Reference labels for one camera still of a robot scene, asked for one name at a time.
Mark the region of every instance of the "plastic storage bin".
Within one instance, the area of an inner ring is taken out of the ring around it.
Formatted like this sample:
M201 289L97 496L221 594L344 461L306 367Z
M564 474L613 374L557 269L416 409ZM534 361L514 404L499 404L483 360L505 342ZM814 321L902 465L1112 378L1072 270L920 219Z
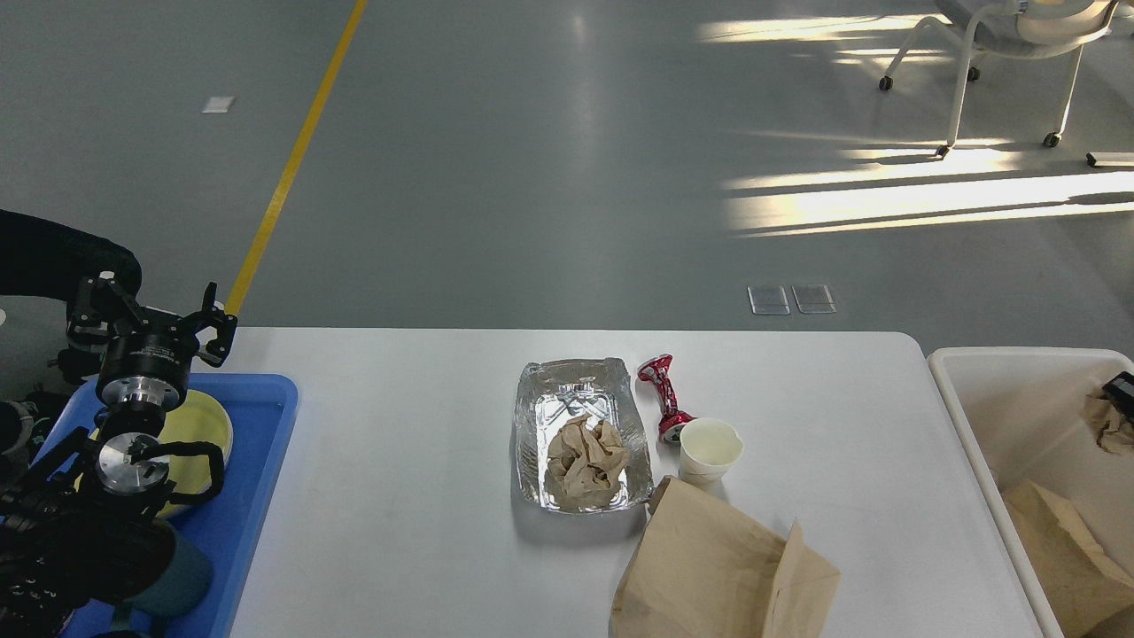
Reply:
M201 604L169 621L167 638L225 638L236 618L244 580L252 567L256 541L284 454L287 452L298 392L279 375L225 375L197 373L189 388L219 401L232 419L232 453L225 490L215 499L169 519L213 564L213 581ZM91 428L102 407L94 382L75 393L59 423L43 444L41 454L77 427ZM110 605L92 601L78 610L64 638L90 638L109 631ZM149 629L149 616L135 612L135 629Z
M1134 364L1108 350L955 348L929 366L1043 635L1063 638L1000 491L1031 479L1072 500L1107 554L1134 573L1134 459L1100 450L1082 417L1084 397ZM1091 636L1134 636L1134 612Z

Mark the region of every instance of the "paper bag in bin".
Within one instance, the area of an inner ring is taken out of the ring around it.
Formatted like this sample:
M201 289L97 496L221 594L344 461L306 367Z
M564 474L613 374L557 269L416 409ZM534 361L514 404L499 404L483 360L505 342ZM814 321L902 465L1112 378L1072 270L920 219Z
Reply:
M1004 504L1067 638L1134 605L1134 578L1107 556L1074 503L1025 480L1005 492Z
M618 585L616 638L815 638L839 571L731 505L666 477Z

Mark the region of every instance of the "white bin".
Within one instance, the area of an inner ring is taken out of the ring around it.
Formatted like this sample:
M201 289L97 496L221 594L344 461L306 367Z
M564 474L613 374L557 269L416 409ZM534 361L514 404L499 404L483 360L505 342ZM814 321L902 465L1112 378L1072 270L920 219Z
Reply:
M1063 638L1000 490L1022 479L1072 500L1107 554L1134 573L1134 458L1108 454L1083 420L1084 397L1134 364L1108 350L950 348L930 371L1047 638ZM1134 637L1134 612L1099 638Z

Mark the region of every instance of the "white paper cup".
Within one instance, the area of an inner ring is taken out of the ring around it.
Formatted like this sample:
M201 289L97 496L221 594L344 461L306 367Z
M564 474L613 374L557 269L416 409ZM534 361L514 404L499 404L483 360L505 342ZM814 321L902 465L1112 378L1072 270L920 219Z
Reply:
M736 428L718 419L693 419L682 429L682 480L705 485L720 480L744 452Z

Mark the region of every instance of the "yellow floor line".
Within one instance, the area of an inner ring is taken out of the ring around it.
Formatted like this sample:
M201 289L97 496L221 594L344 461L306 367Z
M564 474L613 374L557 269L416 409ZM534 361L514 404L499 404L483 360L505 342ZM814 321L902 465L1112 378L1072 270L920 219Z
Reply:
M260 267L260 258L264 256L268 240L272 238L272 231L276 229L276 222L284 209L284 202L287 201L291 182L295 181L295 175L299 171L299 164L303 163L303 155L307 152L307 145L311 144L311 136L315 134L315 127L319 126L319 118L323 114L327 96L331 94L335 78L339 75L339 67L342 66L342 58L346 57L347 49L350 48L350 40L354 39L355 29L358 28L358 22L362 19L364 10L366 10L366 0L357 0L354 10L350 11L347 26L342 29L342 36L339 37L339 44L335 48L335 54L331 56L331 62L327 65L323 82L320 83L315 100L307 110L307 119L303 121L299 136L295 141L295 146L291 147L291 155L287 159L287 165L284 167L284 173L280 175L279 184L276 185L276 192L272 193L272 201L268 204L268 210L264 211L264 218L260 221L256 236L252 239L252 247L248 248L248 254L244 257L240 272L236 275L236 282L232 283L232 291L225 303L225 311L230 314L239 314L240 306L244 305L244 297L248 294L248 287L252 286L252 278L256 275L256 269Z

